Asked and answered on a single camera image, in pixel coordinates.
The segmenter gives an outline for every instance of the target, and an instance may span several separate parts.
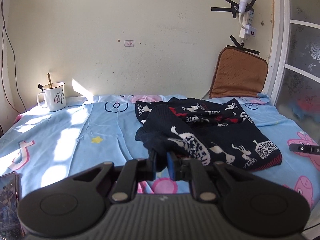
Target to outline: white door frame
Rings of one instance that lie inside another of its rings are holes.
[[[274,27],[269,60],[271,75],[265,92],[274,105],[279,95],[284,74],[290,35],[290,0],[274,0]]]

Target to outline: blue bed sheet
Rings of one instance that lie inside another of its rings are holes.
[[[162,101],[185,98],[181,95],[155,97]],[[132,95],[95,96],[90,100],[68,98],[67,107],[54,113],[34,107],[0,138],[0,175],[17,171],[23,197],[103,161],[123,165],[133,158],[147,158],[142,142],[134,139],[141,124],[135,116],[133,99]],[[209,101],[225,103],[230,99]],[[254,174],[300,192],[312,207],[320,198],[320,157],[290,152],[288,144],[315,142],[294,121],[269,105],[266,95],[237,100],[283,155],[280,166]],[[168,177],[167,169],[157,173],[154,182],[141,184],[142,191],[188,192],[186,182],[173,182]]]

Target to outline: dark knit sweater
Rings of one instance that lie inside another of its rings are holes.
[[[282,162],[278,147],[265,137],[234,98],[225,104],[172,98],[169,102],[136,102],[143,125],[136,133],[166,166],[166,153],[201,160],[223,161],[244,170],[262,170]]]

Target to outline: gray plastic base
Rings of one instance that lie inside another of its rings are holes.
[[[48,239],[28,235],[25,240]],[[251,236],[230,225],[213,204],[195,201],[189,194],[136,195],[125,204],[112,205],[91,229],[66,240],[251,240]],[[295,234],[282,240],[303,240]]]

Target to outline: power strip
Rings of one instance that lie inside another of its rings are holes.
[[[254,15],[253,11],[247,11],[243,14],[243,19],[242,19],[243,26],[246,26],[246,25],[252,26],[253,15]],[[244,28],[240,29],[240,34],[239,34],[240,38],[247,40],[250,36],[251,35],[248,35],[245,33]]]

